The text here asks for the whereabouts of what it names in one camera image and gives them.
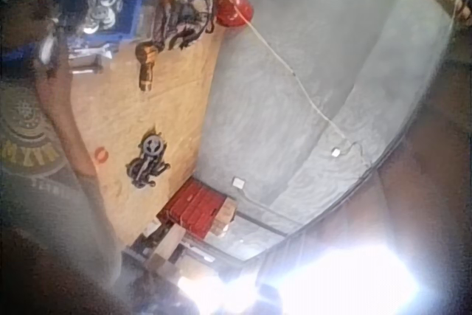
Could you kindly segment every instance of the plywood tabletop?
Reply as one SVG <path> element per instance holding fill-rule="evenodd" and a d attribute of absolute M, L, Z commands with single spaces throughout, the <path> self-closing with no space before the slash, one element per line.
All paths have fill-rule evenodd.
<path fill-rule="evenodd" d="M 193 173 L 222 37 L 223 29 L 217 27 L 184 51 L 159 54 L 149 92 L 138 87 L 134 45 L 122 46 L 103 74 L 74 77 L 77 124 L 92 157 L 102 146 L 109 153 L 96 166 L 108 217 L 126 245 Z M 172 167 L 155 179 L 154 188 L 138 190 L 125 166 L 139 155 L 138 144 L 154 127 L 167 141 L 164 160 Z"/>

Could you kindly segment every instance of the red ring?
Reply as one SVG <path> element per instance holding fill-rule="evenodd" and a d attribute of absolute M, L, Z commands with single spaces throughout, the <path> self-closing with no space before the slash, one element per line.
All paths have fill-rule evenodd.
<path fill-rule="evenodd" d="M 108 151 L 106 151 L 105 147 L 99 147 L 95 150 L 94 156 L 99 164 L 103 164 L 108 160 Z"/>

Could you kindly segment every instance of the white switch box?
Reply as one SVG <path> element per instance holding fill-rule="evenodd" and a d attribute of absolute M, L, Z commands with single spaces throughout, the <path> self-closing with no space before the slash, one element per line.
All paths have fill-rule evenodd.
<path fill-rule="evenodd" d="M 242 190 L 246 182 L 238 177 L 233 178 L 233 186 Z"/>

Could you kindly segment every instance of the gray wall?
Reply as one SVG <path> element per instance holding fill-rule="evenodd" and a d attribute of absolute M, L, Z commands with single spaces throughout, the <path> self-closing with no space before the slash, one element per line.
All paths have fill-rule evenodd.
<path fill-rule="evenodd" d="M 195 177 L 290 234 L 336 202 L 365 172 L 364 160 L 374 162 L 395 138 L 429 84 L 450 18 L 434 0 L 250 1 L 254 25 L 364 155 L 313 111 L 249 28 L 226 32 Z M 334 147 L 343 150 L 337 159 Z M 246 180 L 244 193 L 234 176 Z M 280 241 L 247 223 L 206 241 L 242 260 Z"/>

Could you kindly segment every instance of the red circular object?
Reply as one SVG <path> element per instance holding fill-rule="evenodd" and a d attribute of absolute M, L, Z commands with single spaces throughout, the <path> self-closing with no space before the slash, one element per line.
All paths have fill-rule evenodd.
<path fill-rule="evenodd" d="M 243 26 L 246 22 L 237 13 L 237 7 L 240 13 L 247 19 L 252 20 L 254 9 L 249 0 L 216 0 L 216 21 L 225 27 Z"/>
<path fill-rule="evenodd" d="M 104 147 L 97 148 L 94 155 L 99 164 L 103 164 L 108 160 L 108 151 Z"/>

